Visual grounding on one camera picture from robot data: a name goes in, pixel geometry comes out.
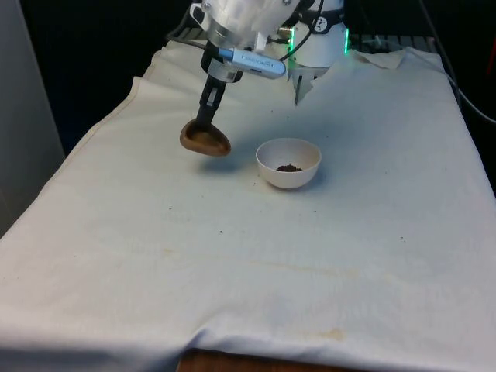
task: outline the sticker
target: sticker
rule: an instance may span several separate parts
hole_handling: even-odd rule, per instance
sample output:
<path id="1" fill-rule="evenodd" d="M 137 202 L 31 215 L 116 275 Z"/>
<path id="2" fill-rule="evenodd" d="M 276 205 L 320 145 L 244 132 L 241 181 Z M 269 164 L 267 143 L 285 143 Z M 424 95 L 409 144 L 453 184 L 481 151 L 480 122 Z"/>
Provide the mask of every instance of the sticker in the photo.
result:
<path id="1" fill-rule="evenodd" d="M 327 19 L 320 16 L 319 19 L 317 19 L 317 23 L 315 24 L 314 30 L 317 33 L 323 33 L 324 31 L 326 31 L 326 29 L 327 29 Z"/>

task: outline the cable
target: cable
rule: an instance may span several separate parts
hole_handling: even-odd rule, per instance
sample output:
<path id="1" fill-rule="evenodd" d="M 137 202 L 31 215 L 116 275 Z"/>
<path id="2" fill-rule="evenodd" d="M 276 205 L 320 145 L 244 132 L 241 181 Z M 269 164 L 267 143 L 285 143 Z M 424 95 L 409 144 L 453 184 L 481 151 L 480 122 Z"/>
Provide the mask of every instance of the cable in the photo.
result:
<path id="1" fill-rule="evenodd" d="M 179 22 L 179 25 L 165 36 L 165 40 L 175 41 L 176 43 L 186 44 L 186 45 L 190 45 L 190 46 L 205 50 L 206 46 L 203 44 L 196 43 L 195 41 L 185 40 L 185 39 L 182 39 L 180 37 L 177 37 L 177 33 L 182 31 L 182 29 L 186 26 L 186 22 L 188 21 L 188 18 L 189 18 L 189 8 L 190 7 L 188 6 L 188 8 L 186 9 L 186 13 L 183 15 L 182 20 Z"/>
<path id="2" fill-rule="evenodd" d="M 365 40 L 363 41 L 363 43 L 374 43 L 376 40 Z M 398 44 L 398 43 L 395 43 L 394 41 L 390 41 L 390 40 L 381 40 L 383 43 L 387 43 L 387 44 L 391 44 L 391 45 L 394 45 L 395 47 L 397 46 L 398 48 L 401 48 L 402 50 L 406 50 L 407 52 L 410 52 L 411 54 L 413 54 L 414 56 L 416 56 L 418 59 L 422 60 L 423 62 L 427 63 L 429 66 L 433 67 L 434 70 L 442 73 L 442 74 L 445 74 L 446 77 L 448 78 L 449 82 L 451 83 L 451 85 L 455 88 L 455 91 L 460 95 L 460 97 L 483 119 L 485 119 L 486 121 L 488 121 L 489 123 L 491 124 L 494 124 L 496 125 L 496 119 L 492 119 L 491 117 L 487 116 L 486 114 L 484 114 L 474 103 L 472 103 L 472 101 L 465 95 L 465 93 L 462 92 L 462 90 L 458 87 L 458 83 L 456 82 L 455 79 L 453 79 L 450 74 L 448 74 L 446 71 L 442 70 L 441 68 L 439 68 L 439 66 L 437 66 L 436 64 L 434 64 L 433 62 L 431 62 L 430 60 L 428 60 L 427 58 L 425 58 L 424 56 L 421 56 L 420 54 L 417 54 L 415 52 L 414 49 L 412 48 L 405 48 L 404 46 L 402 46 L 401 44 Z"/>
<path id="3" fill-rule="evenodd" d="M 420 5 L 420 9 L 424 13 L 425 20 L 429 24 L 432 35 L 436 39 L 437 45 L 439 46 L 439 51 L 441 52 L 441 57 L 445 60 L 446 65 L 448 66 L 449 74 L 451 75 L 450 77 L 453 79 L 456 86 L 456 101 L 458 102 L 458 106 L 460 106 L 461 108 L 461 94 L 460 89 L 458 89 L 458 80 L 456 79 L 455 69 L 451 64 L 451 60 L 448 57 L 446 50 L 444 49 L 443 43 L 441 43 L 441 39 L 439 38 L 439 34 L 437 33 L 436 27 L 434 26 L 434 22 L 431 19 L 429 10 L 427 10 L 427 8 L 425 7 L 424 0 L 418 0 L 418 4 Z"/>
<path id="4" fill-rule="evenodd" d="M 372 24 L 372 22 L 369 19 L 367 11 L 365 10 L 365 7 L 363 6 L 362 0 L 358 0 L 358 6 L 360 8 L 360 12 L 362 13 L 363 20 L 369 26 L 370 31 L 373 33 L 375 40 L 379 43 L 379 46 L 382 47 L 381 39 L 377 35 L 377 30 L 375 29 L 374 25 Z"/>
<path id="5" fill-rule="evenodd" d="M 323 7 L 324 7 L 324 0 L 320 0 L 319 10 L 317 10 L 317 16 L 313 20 L 312 25 L 309 27 L 308 33 L 306 34 L 306 36 L 303 38 L 303 40 L 292 51 L 290 51 L 285 56 L 279 58 L 279 61 L 284 62 L 285 60 L 287 60 L 293 54 L 295 54 L 296 52 L 298 52 L 300 50 L 300 48 L 305 45 L 305 43 L 307 42 L 307 40 L 310 39 L 310 36 L 312 35 L 312 33 L 315 30 L 315 26 L 317 26 L 317 21 L 319 20 L 320 16 L 322 15 L 322 8 Z"/>

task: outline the white cloth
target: white cloth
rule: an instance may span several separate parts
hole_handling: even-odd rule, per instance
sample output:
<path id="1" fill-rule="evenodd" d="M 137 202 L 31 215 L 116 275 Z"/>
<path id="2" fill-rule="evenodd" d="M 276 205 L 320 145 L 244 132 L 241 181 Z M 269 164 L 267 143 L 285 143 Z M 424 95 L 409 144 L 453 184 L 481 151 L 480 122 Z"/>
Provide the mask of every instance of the white cloth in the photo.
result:
<path id="1" fill-rule="evenodd" d="M 0 370 L 152 370 L 199 347 L 494 371 L 496 203 L 446 77 L 345 57 L 296 108 L 291 82 L 245 75 L 219 160 L 178 140 L 200 58 L 158 52 L 0 242 Z M 257 176 L 285 136 L 322 150 L 299 191 Z"/>

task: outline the white wall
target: white wall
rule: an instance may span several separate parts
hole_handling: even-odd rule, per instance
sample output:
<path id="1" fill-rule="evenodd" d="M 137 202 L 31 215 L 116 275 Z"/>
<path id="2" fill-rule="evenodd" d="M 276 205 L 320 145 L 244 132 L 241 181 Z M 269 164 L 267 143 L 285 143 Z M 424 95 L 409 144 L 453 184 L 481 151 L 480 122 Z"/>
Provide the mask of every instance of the white wall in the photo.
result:
<path id="1" fill-rule="evenodd" d="M 64 155 L 17 0 L 0 0 L 0 236 Z"/>

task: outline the black cable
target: black cable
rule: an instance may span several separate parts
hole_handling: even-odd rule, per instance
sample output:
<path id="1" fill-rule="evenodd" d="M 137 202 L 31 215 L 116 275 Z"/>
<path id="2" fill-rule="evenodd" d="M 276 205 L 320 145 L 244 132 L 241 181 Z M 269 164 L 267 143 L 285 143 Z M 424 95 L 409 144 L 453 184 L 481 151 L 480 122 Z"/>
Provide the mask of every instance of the black cable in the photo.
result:
<path id="1" fill-rule="evenodd" d="M 431 29 L 431 33 L 436 39 L 437 45 L 439 47 L 439 51 L 441 52 L 441 57 L 445 60 L 446 65 L 449 70 L 449 75 L 454 81 L 455 85 L 455 92 L 456 92 L 456 101 L 458 102 L 458 106 L 461 108 L 462 104 L 462 99 L 461 99 L 461 94 L 460 94 L 460 89 L 458 88 L 458 80 L 456 79 L 455 75 L 455 69 L 453 68 L 453 65 L 451 64 L 451 60 L 448 57 L 448 54 L 446 53 L 446 50 L 444 49 L 443 43 L 441 43 L 441 39 L 439 38 L 439 34 L 437 33 L 436 27 L 434 26 L 434 22 L 432 22 L 431 16 L 429 14 L 429 10 L 425 7 L 424 1 L 423 0 L 418 0 L 418 3 L 420 5 L 420 8 L 422 12 L 424 13 L 425 20 L 429 24 L 429 28 Z"/>
<path id="2" fill-rule="evenodd" d="M 312 33 L 315 30 L 315 26 L 317 26 L 317 21 L 319 20 L 320 16 L 322 15 L 322 8 L 323 8 L 323 6 L 324 6 L 324 0 L 320 0 L 320 5 L 319 5 L 319 10 L 317 11 L 317 16 L 313 20 L 312 25 L 309 27 L 308 33 L 305 35 L 305 37 L 303 38 L 303 40 L 292 51 L 290 51 L 285 56 L 279 58 L 279 61 L 283 62 L 283 61 L 287 60 L 293 54 L 295 54 L 296 52 L 298 52 L 300 50 L 300 48 L 305 45 L 305 43 L 307 42 L 307 40 L 310 39 L 310 36 L 312 35 Z"/>
<path id="3" fill-rule="evenodd" d="M 189 9 L 190 9 L 190 5 L 186 9 L 186 13 L 183 15 L 183 18 L 182 18 L 181 22 L 179 23 L 179 25 L 165 36 L 165 40 L 175 41 L 176 43 L 186 44 L 186 45 L 190 45 L 190 46 L 205 50 L 206 46 L 203 44 L 196 43 L 195 41 L 185 40 L 185 39 L 182 39 L 180 37 L 177 37 L 177 33 L 182 31 L 182 29 L 186 26 L 186 22 L 189 19 Z"/>

